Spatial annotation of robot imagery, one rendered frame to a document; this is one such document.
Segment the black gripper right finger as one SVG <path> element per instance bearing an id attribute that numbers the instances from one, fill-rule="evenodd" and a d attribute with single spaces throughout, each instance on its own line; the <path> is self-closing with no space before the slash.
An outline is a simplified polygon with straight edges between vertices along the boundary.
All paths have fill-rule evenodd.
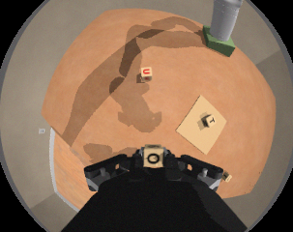
<path id="1" fill-rule="evenodd" d="M 174 158 L 175 155 L 163 147 L 162 166 L 165 167 L 166 181 L 181 181 L 184 173 L 203 181 L 210 189 L 217 191 L 223 173 L 222 168 L 188 155 Z M 188 169 L 188 165 L 191 166 L 191 170 Z"/>

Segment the beige letter block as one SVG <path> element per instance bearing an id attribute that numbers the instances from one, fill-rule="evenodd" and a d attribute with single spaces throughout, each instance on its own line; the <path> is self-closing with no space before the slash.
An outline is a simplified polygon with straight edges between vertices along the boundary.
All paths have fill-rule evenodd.
<path id="1" fill-rule="evenodd" d="M 217 123 L 214 114 L 206 115 L 205 117 L 201 118 L 201 120 L 205 128 L 210 128 Z"/>
<path id="2" fill-rule="evenodd" d="M 163 148 L 161 144 L 145 144 L 143 152 L 143 166 L 162 167 Z"/>
<path id="3" fill-rule="evenodd" d="M 141 68 L 142 80 L 152 80 L 152 68 Z"/>
<path id="4" fill-rule="evenodd" d="M 229 182 L 229 180 L 232 178 L 231 175 L 229 175 L 227 172 L 224 172 L 224 174 L 222 175 L 222 178 L 224 179 L 225 182 Z"/>

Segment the tan flat mat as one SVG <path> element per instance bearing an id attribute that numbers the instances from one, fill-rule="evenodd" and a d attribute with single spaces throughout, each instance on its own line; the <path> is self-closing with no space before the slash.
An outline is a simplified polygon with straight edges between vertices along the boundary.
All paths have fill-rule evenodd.
<path id="1" fill-rule="evenodd" d="M 214 114 L 217 123 L 210 128 L 205 128 L 201 118 L 209 114 Z M 200 95 L 176 131 L 207 155 L 218 139 L 225 123 L 226 120 L 221 114 Z"/>

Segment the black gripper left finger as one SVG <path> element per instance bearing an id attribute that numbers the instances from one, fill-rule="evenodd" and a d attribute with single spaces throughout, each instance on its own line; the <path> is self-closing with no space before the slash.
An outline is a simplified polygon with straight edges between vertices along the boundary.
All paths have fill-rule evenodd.
<path id="1" fill-rule="evenodd" d="M 128 172 L 128 170 L 129 183 L 145 181 L 143 150 L 144 147 L 137 149 L 135 154 L 132 154 L 132 157 L 120 154 L 84 167 L 83 170 L 89 190 L 98 191 L 102 182 Z M 119 168 L 116 169 L 118 163 Z"/>

